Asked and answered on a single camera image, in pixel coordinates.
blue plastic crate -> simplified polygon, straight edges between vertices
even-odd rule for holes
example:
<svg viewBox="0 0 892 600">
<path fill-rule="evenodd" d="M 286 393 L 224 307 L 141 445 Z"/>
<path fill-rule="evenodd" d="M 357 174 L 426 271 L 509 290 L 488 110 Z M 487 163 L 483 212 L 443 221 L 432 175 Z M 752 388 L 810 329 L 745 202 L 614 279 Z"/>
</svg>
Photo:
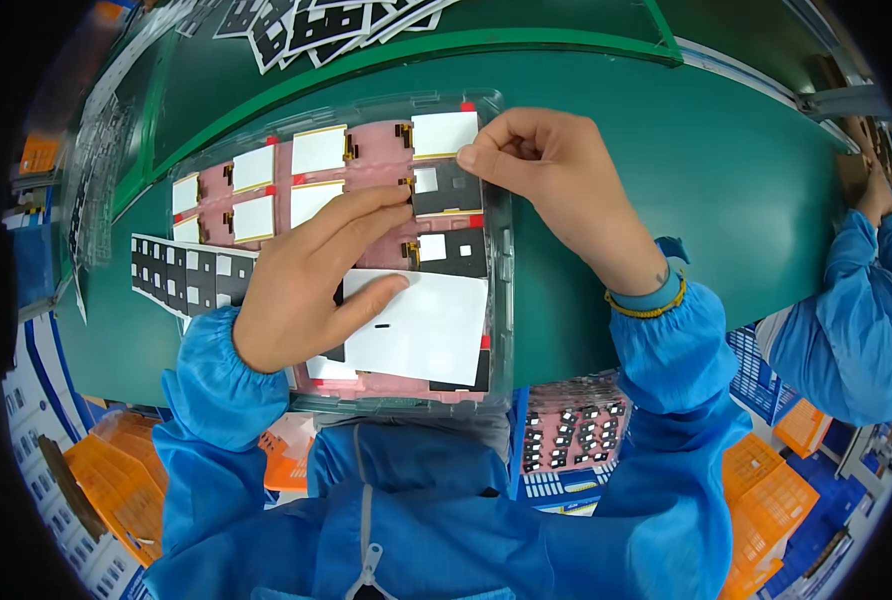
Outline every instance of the blue plastic crate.
<svg viewBox="0 0 892 600">
<path fill-rule="evenodd" d="M 753 325 L 726 333 L 726 343 L 740 362 L 740 368 L 729 383 L 729 392 L 754 413 L 773 426 L 786 416 L 802 398 L 796 390 L 763 361 L 756 345 Z"/>
</svg>

green workbench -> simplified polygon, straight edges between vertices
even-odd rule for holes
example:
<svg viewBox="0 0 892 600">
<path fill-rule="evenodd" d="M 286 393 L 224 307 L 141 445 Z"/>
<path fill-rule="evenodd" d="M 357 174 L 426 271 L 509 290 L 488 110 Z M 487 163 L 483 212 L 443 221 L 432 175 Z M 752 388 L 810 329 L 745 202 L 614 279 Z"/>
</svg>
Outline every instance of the green workbench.
<svg viewBox="0 0 892 600">
<path fill-rule="evenodd" d="M 341 81 L 230 135 L 379 94 L 474 88 L 499 90 L 507 107 L 592 117 L 640 217 L 653 235 L 683 239 L 687 277 L 719 295 L 728 328 L 818 291 L 840 199 L 833 155 L 842 149 L 787 106 L 701 69 L 589 52 L 455 55 Z M 132 233 L 166 236 L 170 197 L 169 184 L 156 183 L 113 226 L 113 259 L 85 283 L 88 327 L 73 294 L 56 309 L 82 394 L 163 402 L 159 374 L 176 364 L 176 319 L 130 291 L 128 244 Z M 522 200 L 514 235 L 516 385 L 615 366 L 592 272 Z"/>
</svg>

left hand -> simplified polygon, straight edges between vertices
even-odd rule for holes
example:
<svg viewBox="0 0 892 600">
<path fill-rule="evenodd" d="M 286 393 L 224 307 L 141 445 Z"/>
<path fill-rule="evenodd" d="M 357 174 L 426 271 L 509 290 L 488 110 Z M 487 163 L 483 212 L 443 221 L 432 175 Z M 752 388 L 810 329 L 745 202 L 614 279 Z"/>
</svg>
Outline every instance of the left hand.
<svg viewBox="0 0 892 600">
<path fill-rule="evenodd" d="M 250 369 L 274 373 L 342 344 L 409 287 L 403 275 L 376 279 L 346 298 L 333 294 L 367 246 L 408 222 L 409 186 L 383 185 L 330 200 L 314 217 L 262 246 L 233 345 Z"/>
</svg>

orange plastic crate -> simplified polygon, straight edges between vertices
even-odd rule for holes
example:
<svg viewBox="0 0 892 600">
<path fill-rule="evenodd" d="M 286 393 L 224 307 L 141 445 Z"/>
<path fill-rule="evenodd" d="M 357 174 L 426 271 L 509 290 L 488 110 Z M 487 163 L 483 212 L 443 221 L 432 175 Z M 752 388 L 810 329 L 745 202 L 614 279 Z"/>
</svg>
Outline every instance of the orange plastic crate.
<svg viewBox="0 0 892 600">
<path fill-rule="evenodd" d="M 833 417 L 823 414 L 806 398 L 800 401 L 773 428 L 772 433 L 800 458 L 809 458 L 820 449 Z"/>
<path fill-rule="evenodd" d="M 749 433 L 722 453 L 722 491 L 726 504 L 734 502 L 766 479 L 783 458 L 768 443 Z"/>
<path fill-rule="evenodd" d="M 766 569 L 749 574 L 731 567 L 729 575 L 726 576 L 726 583 L 719 593 L 719 600 L 746 600 L 752 594 L 756 594 L 781 569 L 783 561 L 779 558 L 770 560 Z"/>
<path fill-rule="evenodd" d="M 163 556 L 168 478 L 152 446 L 159 421 L 123 413 L 104 418 L 63 458 L 106 528 L 143 567 Z"/>
<path fill-rule="evenodd" d="M 26 143 L 22 147 L 20 175 L 52 171 L 56 166 L 56 153 L 58 152 L 58 140 L 34 134 L 28 135 Z"/>
<path fill-rule="evenodd" d="M 306 492 L 306 457 L 313 440 L 306 444 L 306 451 L 300 459 L 283 456 L 289 447 L 282 438 L 269 431 L 260 435 L 260 448 L 266 453 L 266 471 L 262 485 L 276 492 Z"/>
<path fill-rule="evenodd" d="M 786 462 L 735 501 L 733 568 L 743 573 L 764 569 L 764 559 L 788 539 L 816 505 L 820 495 Z"/>
</svg>

right hand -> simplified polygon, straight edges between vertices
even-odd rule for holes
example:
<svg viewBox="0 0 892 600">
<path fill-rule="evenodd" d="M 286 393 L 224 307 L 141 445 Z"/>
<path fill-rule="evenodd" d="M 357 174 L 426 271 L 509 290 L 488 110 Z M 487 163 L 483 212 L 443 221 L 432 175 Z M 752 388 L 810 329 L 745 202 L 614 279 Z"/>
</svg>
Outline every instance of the right hand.
<svg viewBox="0 0 892 600">
<path fill-rule="evenodd" d="M 669 276 L 630 205 L 596 124 L 545 108 L 512 108 L 460 149 L 460 167 L 523 196 L 610 290 L 655 292 Z"/>
<path fill-rule="evenodd" d="M 876 160 L 872 163 L 869 179 L 866 182 L 866 191 L 856 204 L 859 210 L 874 228 L 878 228 L 883 217 L 892 212 L 892 187 L 883 173 L 883 166 Z"/>
</svg>

